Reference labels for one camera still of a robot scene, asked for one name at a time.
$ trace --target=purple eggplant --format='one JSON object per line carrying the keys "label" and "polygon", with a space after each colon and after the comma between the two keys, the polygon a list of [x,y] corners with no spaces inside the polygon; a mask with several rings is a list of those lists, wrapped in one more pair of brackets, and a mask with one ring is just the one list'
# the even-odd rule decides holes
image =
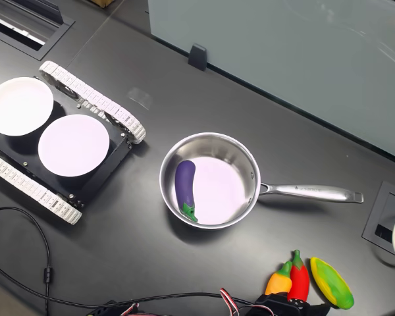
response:
{"label": "purple eggplant", "polygon": [[182,161],[176,169],[174,185],[176,187],[177,203],[180,212],[194,222],[195,201],[193,199],[193,179],[195,177],[196,166],[190,160]]}

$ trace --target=black desk surface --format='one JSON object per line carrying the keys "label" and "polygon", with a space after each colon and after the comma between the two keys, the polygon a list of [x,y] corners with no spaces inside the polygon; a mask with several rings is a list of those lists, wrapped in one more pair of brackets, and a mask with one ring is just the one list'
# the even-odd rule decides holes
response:
{"label": "black desk surface", "polygon": [[[0,181],[0,207],[29,209],[49,238],[55,268],[51,295],[105,303],[224,287],[254,300],[290,251],[300,249],[306,258],[317,256],[333,265],[352,289],[355,306],[329,315],[395,315],[395,257],[361,237],[381,182],[395,185],[395,163],[217,73],[192,68],[185,57],[138,32],[132,25],[133,3],[116,2],[110,11],[101,11],[82,0],[61,1],[63,12],[76,23],[44,60],[67,67],[123,104],[147,129],[145,142],[131,151],[76,226]],[[0,42],[0,83],[38,75],[40,64]],[[128,98],[133,88],[151,96],[147,109]],[[365,203],[265,196],[229,229],[189,229],[165,207],[158,176],[167,151],[197,132],[220,132],[241,141],[268,183],[341,186],[363,192]],[[0,266],[43,291],[44,264],[43,245],[32,225],[18,214],[2,212]],[[42,300],[1,277],[0,285],[43,311]],[[309,302],[322,302],[313,288]],[[174,315],[227,314],[216,299],[146,307]],[[87,311],[52,303],[51,312]]]}

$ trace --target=black wire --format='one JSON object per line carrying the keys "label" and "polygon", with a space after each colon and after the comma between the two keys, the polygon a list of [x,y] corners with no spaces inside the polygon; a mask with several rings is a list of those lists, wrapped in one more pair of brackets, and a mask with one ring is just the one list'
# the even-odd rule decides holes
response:
{"label": "black wire", "polygon": [[[19,209],[17,207],[12,207],[12,206],[0,207],[0,211],[6,210],[6,209],[11,209],[13,211],[21,212],[22,214],[27,216],[35,224],[35,227],[38,229],[39,233],[41,234],[42,240],[44,241],[45,250],[47,252],[47,267],[51,267],[50,247],[48,246],[48,241],[47,241],[47,238],[45,237],[45,234],[44,234],[43,230],[41,229],[40,225],[35,220],[35,218],[33,218],[33,216],[31,214],[29,214],[28,212],[24,211],[23,209]],[[46,283],[45,284],[45,295],[44,295],[44,299],[45,299],[45,316],[49,315],[48,295],[49,295],[49,283]]]}
{"label": "black wire", "polygon": [[[32,222],[34,222],[35,226],[37,227],[37,229],[39,230],[39,232],[41,234],[41,237],[44,240],[45,248],[47,249],[47,266],[50,267],[50,251],[49,251],[47,238],[45,237],[40,225],[35,220],[35,218],[33,218],[33,216],[31,216],[26,211],[19,209],[17,207],[0,207],[0,211],[2,211],[4,209],[12,209],[15,211],[19,211],[19,212],[25,214],[27,217],[29,217]],[[207,293],[207,292],[192,292],[192,293],[179,293],[179,294],[169,294],[169,295],[160,295],[160,296],[150,296],[148,298],[138,298],[136,300],[128,300],[128,301],[124,301],[124,302],[102,304],[102,305],[87,305],[87,304],[82,304],[82,303],[60,300],[59,298],[52,298],[51,296],[48,296],[48,293],[47,293],[48,289],[47,288],[45,290],[46,294],[43,295],[43,294],[36,292],[35,290],[27,287],[26,285],[23,285],[19,281],[15,280],[13,277],[8,275],[2,269],[0,269],[0,274],[3,275],[5,278],[7,278],[12,283],[14,283],[15,285],[19,286],[21,289],[39,297],[39,298],[45,299],[47,311],[48,311],[48,301],[63,304],[63,305],[68,305],[68,306],[72,306],[72,307],[97,309],[97,308],[104,308],[104,307],[120,307],[120,306],[124,306],[124,305],[132,305],[133,303],[143,303],[143,302],[156,301],[156,300],[167,300],[167,299],[171,299],[171,298],[191,298],[191,297],[222,298],[222,296],[220,294]],[[251,305],[252,304],[251,302],[242,300],[240,298],[232,298],[232,299],[240,304],[244,304],[244,305]]]}

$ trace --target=frosted glass partition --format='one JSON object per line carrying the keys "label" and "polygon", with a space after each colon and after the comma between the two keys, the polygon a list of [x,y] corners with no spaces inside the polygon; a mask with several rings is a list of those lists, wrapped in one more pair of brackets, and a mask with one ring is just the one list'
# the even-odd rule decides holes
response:
{"label": "frosted glass partition", "polygon": [[149,0],[151,31],[395,155],[395,2]]}

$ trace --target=white plate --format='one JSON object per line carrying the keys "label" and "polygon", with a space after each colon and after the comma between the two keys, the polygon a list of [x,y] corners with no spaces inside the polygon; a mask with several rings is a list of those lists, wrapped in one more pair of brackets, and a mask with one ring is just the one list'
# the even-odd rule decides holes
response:
{"label": "white plate", "polygon": [[53,110],[53,93],[42,81],[15,78],[0,85],[0,133],[21,136],[41,127]]}
{"label": "white plate", "polygon": [[52,122],[41,135],[38,155],[44,167],[59,176],[81,176],[104,160],[108,131],[87,115],[68,115]]}

